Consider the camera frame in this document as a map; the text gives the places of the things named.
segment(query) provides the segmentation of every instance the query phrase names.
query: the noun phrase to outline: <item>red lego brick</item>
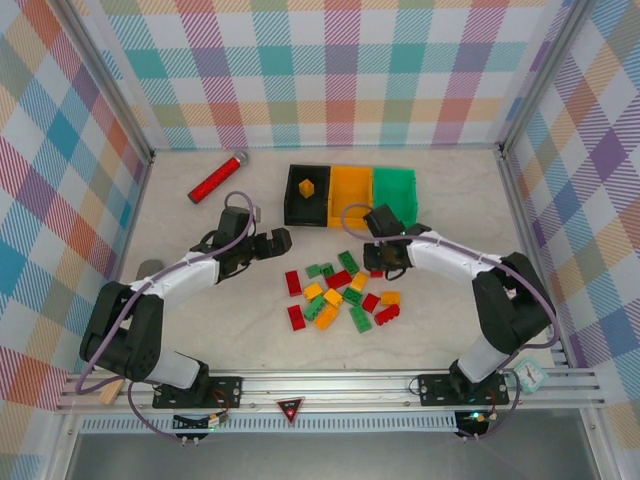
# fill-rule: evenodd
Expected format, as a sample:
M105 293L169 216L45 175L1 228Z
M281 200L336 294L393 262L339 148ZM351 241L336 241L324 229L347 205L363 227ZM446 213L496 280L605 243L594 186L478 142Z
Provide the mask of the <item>red lego brick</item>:
M340 287L344 287L345 285L349 285L351 283L351 275L346 270L342 270L330 277L325 279L329 288L333 288L334 290L339 289Z
M293 327L294 332L307 326L304 318L302 317L300 305L294 305L293 307L287 308L287 312L289 313L289 320L291 320L291 326Z
M374 319L378 325L384 325L389 320L392 320L400 315L400 306L399 305L391 305L388 308L385 308L383 311L376 314Z
M296 295L302 295L302 287L300 286L300 279L298 278L298 272L291 270L284 274L287 279L287 287L289 288L289 295L295 297Z
M376 297L374 294L370 293L367 295L367 298L364 299L364 302L362 302L362 308L369 313L373 313L373 310L376 308L379 301L380 297Z

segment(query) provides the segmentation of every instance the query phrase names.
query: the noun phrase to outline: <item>black mounting bracket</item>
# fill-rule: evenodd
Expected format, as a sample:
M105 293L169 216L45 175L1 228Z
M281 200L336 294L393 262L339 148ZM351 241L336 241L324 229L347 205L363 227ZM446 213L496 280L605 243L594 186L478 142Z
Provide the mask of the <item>black mounting bracket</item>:
M206 410L226 410L239 408L242 398L242 377L209 377L207 393L198 401L185 391L171 385L154 388L151 406L158 409L201 408Z
M508 405L509 393L504 375L495 373L487 377L474 389L473 397L461 399L451 383L448 373L418 375L418 392L420 405L423 407L440 407L451 405L491 406L495 396L496 405Z

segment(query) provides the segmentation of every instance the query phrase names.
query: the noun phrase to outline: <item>white table surface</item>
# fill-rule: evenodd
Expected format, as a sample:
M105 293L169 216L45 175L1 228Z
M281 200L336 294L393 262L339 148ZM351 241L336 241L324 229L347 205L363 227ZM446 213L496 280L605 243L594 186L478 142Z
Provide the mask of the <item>white table surface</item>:
M187 193L230 157L230 152L160 152L156 158L124 264L122 280L134 280L139 264L178 261L217 227L224 196L243 190L260 206L258 231L283 226L290 164L371 165L416 170L418 221L474 249L507 255L519 249L511 214L490 150L287 149L251 150L250 164L199 205ZM236 205L242 205L238 197ZM350 250L362 266L362 243L333 228L288 227L293 247L284 256L253 262L240 276L201 291L165 314L163 344L221 369L448 368L480 334L470 288L437 274L410 269L398 281L371 279L365 291L397 290L401 315L359 334L343 305L326 331L307 323L293 332L284 273L331 262ZM543 366L549 351L529 350Z

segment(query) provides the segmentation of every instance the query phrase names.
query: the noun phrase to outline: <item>wooden block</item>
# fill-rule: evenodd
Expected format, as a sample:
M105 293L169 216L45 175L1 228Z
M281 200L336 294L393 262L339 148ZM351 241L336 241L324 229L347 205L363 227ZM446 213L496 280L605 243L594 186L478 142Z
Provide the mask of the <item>wooden block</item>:
M113 405L113 402L116 401L116 397L120 393L120 390L122 390L122 387L124 387L124 378L111 382L109 385L104 387L104 390L102 390L98 400L100 400L100 403L104 403L105 405Z

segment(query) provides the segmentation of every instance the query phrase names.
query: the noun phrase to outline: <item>yellow lego brick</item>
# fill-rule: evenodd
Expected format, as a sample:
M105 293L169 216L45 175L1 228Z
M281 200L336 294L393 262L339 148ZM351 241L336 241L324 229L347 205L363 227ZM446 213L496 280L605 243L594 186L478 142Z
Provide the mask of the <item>yellow lego brick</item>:
M369 275L367 275L366 273L358 272L356 273L356 276L353 277L353 281L351 282L350 287L354 290L357 290L358 292L362 292L368 280Z
M338 309L332 305L327 305L320 315L316 317L316 321L313 322L316 324L320 330L326 330L329 328L329 325L333 323L333 321L338 316Z
M333 288L330 288L329 291L324 294L324 299L327 301L329 305L332 305L336 308L338 308L340 304L344 301L342 299L342 295L336 292Z
M398 292L382 292L380 303L382 305L400 305L400 294Z
M298 189L300 190L300 195L304 198L309 198L315 191L313 183L308 178L298 184Z
M306 298L309 302L316 298L318 295L322 295L322 287L317 283L308 286L304 289L304 298Z

